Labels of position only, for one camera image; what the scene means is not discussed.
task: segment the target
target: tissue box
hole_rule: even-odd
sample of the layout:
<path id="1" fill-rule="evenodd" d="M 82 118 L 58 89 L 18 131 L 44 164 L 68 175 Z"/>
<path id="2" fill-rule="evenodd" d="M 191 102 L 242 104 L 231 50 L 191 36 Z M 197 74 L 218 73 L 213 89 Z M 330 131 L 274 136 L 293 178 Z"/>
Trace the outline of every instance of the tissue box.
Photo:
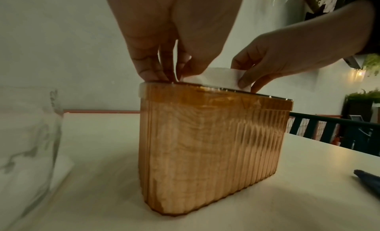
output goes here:
<path id="1" fill-rule="evenodd" d="M 145 202 L 182 215 L 276 172 L 293 101 L 185 83 L 142 83 Z"/>

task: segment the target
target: amber plastic container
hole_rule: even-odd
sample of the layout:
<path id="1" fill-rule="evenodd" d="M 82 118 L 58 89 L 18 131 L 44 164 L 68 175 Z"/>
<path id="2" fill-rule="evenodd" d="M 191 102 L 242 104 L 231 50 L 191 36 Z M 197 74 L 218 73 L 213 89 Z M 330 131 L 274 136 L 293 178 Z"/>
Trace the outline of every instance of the amber plastic container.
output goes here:
<path id="1" fill-rule="evenodd" d="M 145 202 L 182 215 L 276 172 L 293 101 L 193 84 L 142 83 Z"/>

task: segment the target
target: dark sleeve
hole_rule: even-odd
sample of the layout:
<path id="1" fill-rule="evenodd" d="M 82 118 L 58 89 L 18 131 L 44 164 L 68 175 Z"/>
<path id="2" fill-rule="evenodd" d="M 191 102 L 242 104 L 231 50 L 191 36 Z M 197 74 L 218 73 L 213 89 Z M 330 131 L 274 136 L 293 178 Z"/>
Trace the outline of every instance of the dark sleeve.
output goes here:
<path id="1" fill-rule="evenodd" d="M 347 0 L 347 3 L 354 2 L 356 0 Z M 380 54 L 380 0 L 369 0 L 375 7 L 375 22 L 373 25 L 372 34 L 367 45 L 359 54 L 379 53 Z"/>

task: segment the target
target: table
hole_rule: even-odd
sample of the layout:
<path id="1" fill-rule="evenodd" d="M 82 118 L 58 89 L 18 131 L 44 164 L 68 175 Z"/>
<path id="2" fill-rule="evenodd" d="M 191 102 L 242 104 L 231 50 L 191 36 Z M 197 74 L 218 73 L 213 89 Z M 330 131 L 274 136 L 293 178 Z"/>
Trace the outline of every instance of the table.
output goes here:
<path id="1" fill-rule="evenodd" d="M 161 216 L 141 195 L 138 130 L 139 114 L 66 114 L 60 152 L 76 166 L 29 230 L 380 228 L 380 200 L 353 175 L 380 175 L 380 158 L 290 134 L 274 176 L 187 216 Z"/>

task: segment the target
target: chair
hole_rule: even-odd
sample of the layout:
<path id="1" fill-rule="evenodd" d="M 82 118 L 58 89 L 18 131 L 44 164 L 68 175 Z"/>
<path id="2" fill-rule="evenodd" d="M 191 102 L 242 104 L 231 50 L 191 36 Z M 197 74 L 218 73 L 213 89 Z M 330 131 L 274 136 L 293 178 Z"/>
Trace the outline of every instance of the chair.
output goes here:
<path id="1" fill-rule="evenodd" d="M 331 118 L 326 116 L 316 116 L 303 113 L 290 113 L 294 117 L 290 134 L 297 135 L 299 127 L 303 119 L 308 119 L 309 123 L 306 127 L 303 137 L 312 139 L 318 123 L 326 122 L 320 141 L 331 143 L 335 128 L 337 125 L 345 126 L 346 131 L 341 138 L 341 147 L 349 148 L 363 153 L 379 156 L 380 153 L 380 124 L 353 121 L 348 119 Z"/>

